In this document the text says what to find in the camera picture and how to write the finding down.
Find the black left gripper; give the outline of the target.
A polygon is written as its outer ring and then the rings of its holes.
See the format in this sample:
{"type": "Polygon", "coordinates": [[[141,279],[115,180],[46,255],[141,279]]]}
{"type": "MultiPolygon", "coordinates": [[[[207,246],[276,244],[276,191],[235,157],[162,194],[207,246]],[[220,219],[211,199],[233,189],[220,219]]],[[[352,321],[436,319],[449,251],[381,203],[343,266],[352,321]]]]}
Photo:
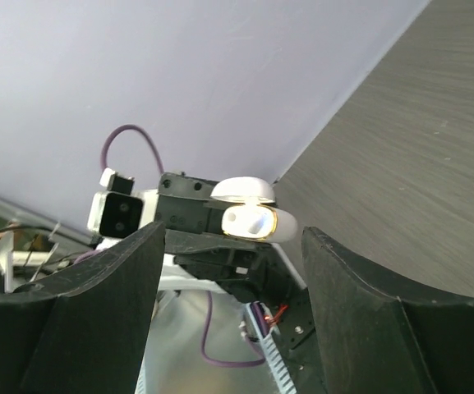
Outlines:
{"type": "Polygon", "coordinates": [[[210,198],[217,184],[178,173],[161,176],[155,220],[169,229],[165,252],[185,272],[216,283],[241,303],[287,304],[303,289],[301,280],[273,245],[221,236],[223,206],[210,198]]]}

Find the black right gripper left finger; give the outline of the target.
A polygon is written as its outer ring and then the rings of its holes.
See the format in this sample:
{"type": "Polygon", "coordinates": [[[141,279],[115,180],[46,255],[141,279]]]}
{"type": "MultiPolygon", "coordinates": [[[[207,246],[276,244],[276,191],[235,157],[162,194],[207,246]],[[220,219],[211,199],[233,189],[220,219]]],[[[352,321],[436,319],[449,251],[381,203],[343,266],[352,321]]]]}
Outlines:
{"type": "Polygon", "coordinates": [[[163,265],[152,222],[69,268],[0,293],[0,393],[132,393],[163,265]]]}

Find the white charging case gold trim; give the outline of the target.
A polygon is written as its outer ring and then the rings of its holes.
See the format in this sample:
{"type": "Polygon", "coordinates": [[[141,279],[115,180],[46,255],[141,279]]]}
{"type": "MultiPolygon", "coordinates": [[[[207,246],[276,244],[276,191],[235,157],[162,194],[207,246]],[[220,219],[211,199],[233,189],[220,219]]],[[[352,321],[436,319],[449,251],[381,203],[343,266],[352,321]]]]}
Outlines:
{"type": "Polygon", "coordinates": [[[289,212],[273,206],[274,189],[260,178],[225,179],[215,185],[210,197],[229,204],[221,221],[221,229],[227,236],[278,244],[297,234],[297,220],[289,212]]]}

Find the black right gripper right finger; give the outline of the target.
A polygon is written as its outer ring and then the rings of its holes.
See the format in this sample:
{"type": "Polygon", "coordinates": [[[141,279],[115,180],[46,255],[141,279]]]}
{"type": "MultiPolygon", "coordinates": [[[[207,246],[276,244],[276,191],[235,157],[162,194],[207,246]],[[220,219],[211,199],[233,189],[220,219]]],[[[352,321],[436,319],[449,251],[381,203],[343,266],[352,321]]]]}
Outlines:
{"type": "Polygon", "coordinates": [[[320,229],[301,238],[331,393],[474,393],[474,297],[404,277],[320,229]]]}

